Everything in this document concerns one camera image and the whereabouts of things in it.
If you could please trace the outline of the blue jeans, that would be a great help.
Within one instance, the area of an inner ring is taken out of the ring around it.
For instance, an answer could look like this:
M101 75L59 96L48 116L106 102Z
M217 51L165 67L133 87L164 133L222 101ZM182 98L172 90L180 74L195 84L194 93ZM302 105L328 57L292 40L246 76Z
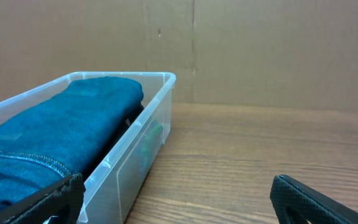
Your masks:
M1 124L0 210L86 171L143 97L128 78L76 80Z

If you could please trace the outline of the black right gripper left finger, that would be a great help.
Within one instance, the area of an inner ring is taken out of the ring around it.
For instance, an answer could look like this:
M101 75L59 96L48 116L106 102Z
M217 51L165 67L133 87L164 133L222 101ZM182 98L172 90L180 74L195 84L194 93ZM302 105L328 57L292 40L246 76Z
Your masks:
M0 224L75 224L83 206L81 174L65 178L0 211Z

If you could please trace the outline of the shiny blue green garment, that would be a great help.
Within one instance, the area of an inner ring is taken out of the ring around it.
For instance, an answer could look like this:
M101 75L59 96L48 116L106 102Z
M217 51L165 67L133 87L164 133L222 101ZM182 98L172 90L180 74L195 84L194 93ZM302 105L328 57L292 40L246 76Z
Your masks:
M139 151L140 173L145 175L158 152L161 143L163 126L158 121L153 121L141 139Z

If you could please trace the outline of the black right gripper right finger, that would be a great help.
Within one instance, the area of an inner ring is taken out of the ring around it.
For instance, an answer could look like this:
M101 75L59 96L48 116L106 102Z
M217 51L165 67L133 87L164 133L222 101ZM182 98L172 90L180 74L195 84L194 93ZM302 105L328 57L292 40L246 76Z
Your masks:
M280 224L358 224L358 213L288 175L273 179L270 200Z

